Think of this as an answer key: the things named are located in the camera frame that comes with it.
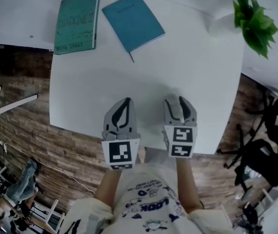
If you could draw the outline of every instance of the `white plant pot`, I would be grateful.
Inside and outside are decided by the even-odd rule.
[[[208,28],[211,37],[220,38],[230,34],[240,34],[241,28],[235,27],[235,14],[229,14],[214,20]]]

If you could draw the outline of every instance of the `book cover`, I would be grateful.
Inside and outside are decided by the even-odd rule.
[[[62,0],[59,9],[55,54],[95,49],[99,0]]]
[[[102,11],[127,52],[165,34],[143,0],[118,0]]]

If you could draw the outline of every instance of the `graphic t-shirt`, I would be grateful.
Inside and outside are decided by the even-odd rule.
[[[136,165],[122,173],[113,212],[95,198],[79,199],[66,215],[60,233],[232,233],[223,210],[187,214],[174,188],[175,171],[158,164]]]

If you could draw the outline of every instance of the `potted plant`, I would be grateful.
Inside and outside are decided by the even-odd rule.
[[[251,0],[251,4],[249,0],[237,0],[233,5],[235,12],[213,22],[209,34],[218,37],[225,32],[242,32],[247,45],[268,59],[269,42],[275,42],[273,35],[278,31],[274,20],[264,14],[265,8],[257,0]]]

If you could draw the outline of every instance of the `white table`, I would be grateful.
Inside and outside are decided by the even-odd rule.
[[[100,0],[100,9],[116,0]],[[105,113],[133,99],[142,146],[163,148],[163,101],[184,96],[198,113],[195,153],[213,154],[237,93],[243,37],[211,38],[210,16],[167,0],[144,0],[166,34],[132,52],[99,10],[97,48],[53,57],[50,123],[101,138]]]

